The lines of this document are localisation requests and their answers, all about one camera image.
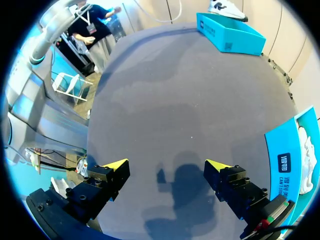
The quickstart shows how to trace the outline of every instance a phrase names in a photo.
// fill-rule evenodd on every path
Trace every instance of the gray robot arm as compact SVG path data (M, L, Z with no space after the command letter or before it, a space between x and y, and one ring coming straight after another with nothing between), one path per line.
M36 46L29 57L32 64L36 65L41 63L51 44L68 29L75 19L69 7L81 1L82 0L57 1L43 14L39 21L43 32L38 37Z

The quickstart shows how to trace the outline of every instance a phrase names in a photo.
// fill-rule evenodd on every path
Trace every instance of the black mount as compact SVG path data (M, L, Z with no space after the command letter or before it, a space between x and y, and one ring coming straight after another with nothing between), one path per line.
M246 170L239 165L218 171L206 161L203 175L219 201L226 201L235 215L248 223L241 239L250 236L252 240L273 240L280 236L280 231L261 237L259 232L279 227L293 210L294 202L287 201L282 195L270 201L267 198L268 190L250 182Z
M67 199L53 187L38 189L26 198L34 218L50 239L112 239L86 223L95 219L111 200L114 201L130 176L126 160L116 170L95 165L88 170L88 177L74 188L66 189Z

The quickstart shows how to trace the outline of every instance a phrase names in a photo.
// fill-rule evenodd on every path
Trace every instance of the gray table surface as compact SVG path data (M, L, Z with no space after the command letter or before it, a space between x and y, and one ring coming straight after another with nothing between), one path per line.
M259 56L221 53L194 23L121 39L95 96L88 156L129 159L131 176L98 215L129 240L239 239L247 225L203 178L205 159L240 165L270 188L264 134L296 114Z

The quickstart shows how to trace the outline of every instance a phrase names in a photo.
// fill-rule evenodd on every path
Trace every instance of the blue cardboard box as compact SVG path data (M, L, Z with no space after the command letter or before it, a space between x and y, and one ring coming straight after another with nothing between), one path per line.
M212 13L196 14L197 29L203 33L220 52L259 56L266 38L249 25Z

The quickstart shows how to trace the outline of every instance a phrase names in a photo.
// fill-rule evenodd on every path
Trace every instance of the white skirt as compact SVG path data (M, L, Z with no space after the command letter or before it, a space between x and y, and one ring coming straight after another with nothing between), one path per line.
M89 58L98 68L100 73L103 73L108 65L112 49L116 45L116 40L112 34L102 38L96 42L89 50Z

